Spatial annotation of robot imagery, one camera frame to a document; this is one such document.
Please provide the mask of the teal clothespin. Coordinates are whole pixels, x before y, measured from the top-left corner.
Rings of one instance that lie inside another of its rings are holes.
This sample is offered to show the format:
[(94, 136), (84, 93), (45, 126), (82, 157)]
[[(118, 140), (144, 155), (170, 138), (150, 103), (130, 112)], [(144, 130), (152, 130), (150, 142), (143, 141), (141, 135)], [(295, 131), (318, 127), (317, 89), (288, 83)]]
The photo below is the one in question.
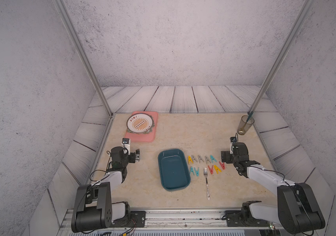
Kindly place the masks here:
[(210, 155), (210, 159), (211, 159), (212, 163), (216, 163), (217, 162), (217, 160), (213, 157), (213, 155)]
[(199, 176), (199, 167), (194, 168), (194, 171), (195, 171), (196, 176), (198, 177)]
[(193, 175), (195, 175), (195, 171), (193, 167), (190, 167), (190, 173), (192, 173)]

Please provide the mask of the teal plastic storage box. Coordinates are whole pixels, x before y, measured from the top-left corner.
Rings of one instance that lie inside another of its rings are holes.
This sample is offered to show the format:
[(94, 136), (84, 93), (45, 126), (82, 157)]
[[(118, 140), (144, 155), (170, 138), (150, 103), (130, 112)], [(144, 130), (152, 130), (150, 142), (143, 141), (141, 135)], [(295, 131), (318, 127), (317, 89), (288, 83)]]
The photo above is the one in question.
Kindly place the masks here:
[(180, 149), (164, 150), (158, 155), (161, 185), (166, 191), (185, 189), (191, 182), (184, 152)]

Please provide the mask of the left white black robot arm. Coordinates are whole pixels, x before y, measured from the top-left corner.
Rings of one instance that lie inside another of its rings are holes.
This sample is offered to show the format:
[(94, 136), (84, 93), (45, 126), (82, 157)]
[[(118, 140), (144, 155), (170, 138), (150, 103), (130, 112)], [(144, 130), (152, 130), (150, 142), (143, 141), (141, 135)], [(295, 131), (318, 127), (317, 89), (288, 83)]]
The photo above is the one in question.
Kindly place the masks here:
[(137, 225), (138, 218), (133, 216), (128, 202), (112, 202), (112, 191), (125, 181), (127, 165), (140, 160), (140, 150), (129, 152), (126, 147), (114, 147), (110, 159), (112, 167), (106, 170), (104, 177), (77, 189), (71, 220), (74, 233), (89, 234), (112, 226)]

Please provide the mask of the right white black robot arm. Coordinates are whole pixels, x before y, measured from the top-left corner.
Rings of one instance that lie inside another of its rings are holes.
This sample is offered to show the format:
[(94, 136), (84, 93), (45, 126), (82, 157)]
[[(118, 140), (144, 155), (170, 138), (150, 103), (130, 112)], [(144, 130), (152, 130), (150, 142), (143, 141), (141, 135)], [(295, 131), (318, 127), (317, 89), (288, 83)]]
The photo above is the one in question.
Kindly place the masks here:
[(248, 148), (241, 142), (233, 142), (229, 151), (221, 151), (221, 160), (233, 164), (240, 176), (259, 183), (277, 198), (275, 206), (247, 201), (240, 211), (226, 211), (222, 219), (228, 226), (257, 227), (275, 223), (293, 235), (325, 228), (324, 216), (310, 185), (289, 181), (284, 174), (250, 160)]

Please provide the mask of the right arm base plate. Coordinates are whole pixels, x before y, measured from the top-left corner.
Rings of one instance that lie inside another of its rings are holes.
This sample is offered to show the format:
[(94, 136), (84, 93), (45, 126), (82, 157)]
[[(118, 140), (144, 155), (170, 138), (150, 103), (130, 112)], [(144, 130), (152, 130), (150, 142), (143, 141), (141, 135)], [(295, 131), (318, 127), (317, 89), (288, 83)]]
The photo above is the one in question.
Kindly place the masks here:
[(241, 210), (227, 210), (221, 220), (225, 220), (228, 227), (268, 227), (268, 221), (255, 219), (249, 213)]

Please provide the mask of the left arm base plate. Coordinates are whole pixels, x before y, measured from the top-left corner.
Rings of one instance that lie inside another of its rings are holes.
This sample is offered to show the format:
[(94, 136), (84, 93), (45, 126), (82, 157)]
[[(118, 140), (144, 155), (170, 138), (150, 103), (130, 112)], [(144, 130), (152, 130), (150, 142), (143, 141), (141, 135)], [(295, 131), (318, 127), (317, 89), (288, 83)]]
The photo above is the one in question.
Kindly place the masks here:
[(146, 211), (132, 210), (123, 218), (111, 223), (111, 228), (143, 228), (145, 226)]

